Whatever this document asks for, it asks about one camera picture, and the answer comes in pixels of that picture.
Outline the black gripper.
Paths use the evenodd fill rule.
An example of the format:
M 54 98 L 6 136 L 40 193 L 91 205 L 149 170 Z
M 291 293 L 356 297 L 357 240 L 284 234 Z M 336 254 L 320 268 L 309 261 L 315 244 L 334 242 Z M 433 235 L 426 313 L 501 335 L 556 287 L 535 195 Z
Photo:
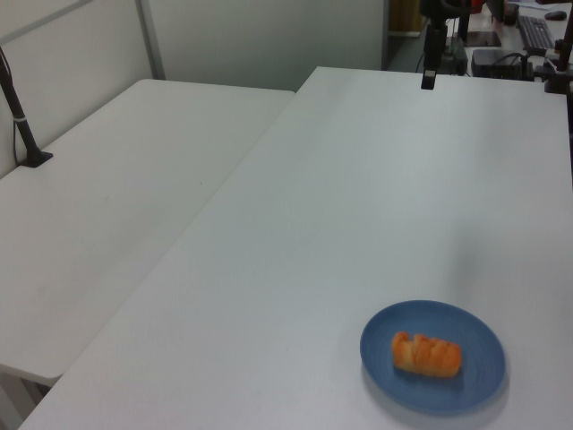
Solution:
M 446 45 L 448 26 L 445 22 L 460 17 L 462 8 L 459 1 L 421 0 L 419 12 L 431 22 L 424 40 L 421 88 L 433 90 Z

